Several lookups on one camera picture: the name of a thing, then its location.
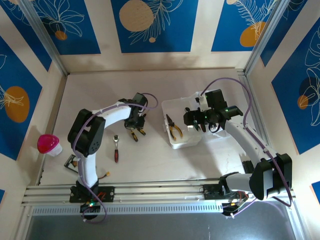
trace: metal frame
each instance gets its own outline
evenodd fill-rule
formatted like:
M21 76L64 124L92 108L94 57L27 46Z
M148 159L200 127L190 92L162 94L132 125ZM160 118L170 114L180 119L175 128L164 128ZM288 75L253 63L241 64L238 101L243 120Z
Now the metal frame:
M274 32L283 12L290 0L278 1L269 20L263 29L256 46L250 55L244 70L239 69L239 79L252 90L251 81L248 77L268 40ZM36 35L47 50L48 54L56 63L60 71L67 76L68 72L63 65L60 54L53 44L49 34L45 30L41 19L36 13L29 0L18 0L21 11L34 29ZM252 93L251 114L257 133L270 145L265 125L254 92ZM43 169L38 174L37 184L40 182ZM102 186L114 186L114 202L106 204L108 214L163 214L163 213L208 213L221 212L222 203L226 199L205 200L200 192L203 184L217 184L218 179L196 179L159 182L136 182L136 183L110 183ZM16 231L11 239L25 239L32 216L46 215L79 215L80 203L70 203L70 187L72 185L28 186L19 211L19 220L16 222ZM310 239L303 218L299 215L297 205L287 209L295 237L297 239ZM91 214L104 214L103 211Z
M260 37L258 38L252 53L249 57L248 62L244 67L244 75L248 76L252 71L255 63L260 58L262 51L264 50L267 42L269 41L271 35L273 34L279 20L281 19L283 13L285 12L290 0L278 0L275 8L273 9L268 21L266 22Z
M217 184L218 179L194 179L177 181L108 183L114 186L114 201L106 203L108 215L128 214L185 214L221 213L222 203L228 199L205 200L201 188L204 184ZM35 216L79 216L81 203L70 203L72 185L29 186L24 194L17 229L11 239L25 239L32 217ZM249 195L249 202L254 196ZM280 195L287 199L286 193ZM309 239L296 204L287 209L296 239ZM103 215L103 209L88 215Z
M268 133L267 133L267 130L266 130L266 128L265 128L264 121L262 120L262 117L261 117L261 112L260 112L260 110L259 110L258 103L257 103L257 101L256 101L256 96L255 96L255 93L254 93L254 91L253 91L250 78L245 75L243 69L239 69L239 70L238 70L238 76L239 76L240 81L241 81L241 82L249 89L249 91L251 92L251 96L252 96L252 99L251 99L251 100L252 100L252 107L251 107L250 113L251 113L252 116L253 116L252 119L253 119L253 123L254 123L254 126L255 126L255 130L256 130L256 132L258 133L258 135L259 135L269 146L272 146L272 144L271 144L271 142L270 142L270 139L269 139L269 136L268 136ZM248 94L247 94L247 91L243 90L243 92L244 92L246 101L247 101L248 104L249 104L249 96L248 96Z
M52 61L56 64L63 75L67 76L68 71L60 59L60 54L46 31L45 26L42 24L42 21L32 3L29 0L18 0L18 4Z

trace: white wall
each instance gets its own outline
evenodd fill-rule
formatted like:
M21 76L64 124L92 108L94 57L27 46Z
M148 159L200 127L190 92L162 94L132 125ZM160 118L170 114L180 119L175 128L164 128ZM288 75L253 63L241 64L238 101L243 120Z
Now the white wall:
M211 52L225 0L199 0L191 52L121 53L110 0L85 0L101 54L63 55L70 73L103 70L243 68L251 51Z
M312 239L320 235L320 205L310 189L320 181L320 145L298 154L271 82L319 17L319 0L308 0L266 68L260 60L249 76L273 147L292 158L292 186Z
M51 64L48 72L45 70L1 7L0 22L0 36L42 85L18 159L15 161L0 154L0 189L5 190L0 205L0 239L7 240L16 223L26 186L37 176L37 161L41 159L37 140L46 131L58 87L63 81L55 64Z

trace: gray floor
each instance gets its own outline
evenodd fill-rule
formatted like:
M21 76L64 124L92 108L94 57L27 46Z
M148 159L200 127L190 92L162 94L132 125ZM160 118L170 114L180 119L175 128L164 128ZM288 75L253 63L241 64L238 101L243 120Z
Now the gray floor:
M29 240L291 240L295 239L286 209L255 202L236 216L220 213L110 215L103 224L81 216L36 216Z

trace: robotic arm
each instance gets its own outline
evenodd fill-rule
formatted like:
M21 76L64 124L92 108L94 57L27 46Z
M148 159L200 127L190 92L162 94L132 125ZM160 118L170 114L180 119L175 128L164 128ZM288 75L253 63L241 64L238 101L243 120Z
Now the robotic arm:
M147 101L148 100L144 95L137 93L133 99L119 100L116 104L108 107L110 110L99 114L99 116L94 115L101 110L91 112L82 109L78 113L67 138L68 142L71 143L71 147L74 145L76 137L79 132L81 132L83 125L89 118L94 116L82 131L75 145L75 150L81 158L79 161L81 163L79 165L79 174L82 174L82 176L78 177L76 186L71 188L71 193L76 196L75 199L80 199L79 202L86 202L93 199L92 193L87 187L89 187L96 195L100 192L98 176L96 173L96 152L101 145L104 129L121 120L124 120L124 126L126 128L143 129L145 115L142 115L141 113L141 106L144 106Z
M236 106L227 106L222 91L214 90L196 98L197 110L183 116L187 126L194 124L217 126L228 132L250 157L253 172L229 173L220 178L219 186L211 186L209 192L225 195L234 191L251 192L259 200L278 195L286 190L269 154L275 159L289 188L292 184L292 160L287 154L278 154L269 147L250 126L244 126L243 113Z

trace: wall poster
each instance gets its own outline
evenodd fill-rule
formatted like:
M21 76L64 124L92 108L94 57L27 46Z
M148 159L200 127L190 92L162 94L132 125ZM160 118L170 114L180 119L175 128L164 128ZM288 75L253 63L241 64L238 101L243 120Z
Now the wall poster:
M300 154L320 144L320 18L272 81Z
M122 53L190 52L198 0L111 0Z
M264 64L267 66L271 57L274 55L275 51L279 47L280 43L286 36L287 32L291 28L292 24L298 17L302 8L305 6L307 0L291 0L286 7L281 19L279 20L277 26L275 27L269 41L264 47L260 57Z
M0 3L27 41L28 35L34 32L16 1L0 0ZM31 3L61 55L101 53L84 0L33 0ZM27 43L41 44L30 40Z
M251 51L277 0L225 0L212 52Z
M17 160L42 87L0 37L0 154Z

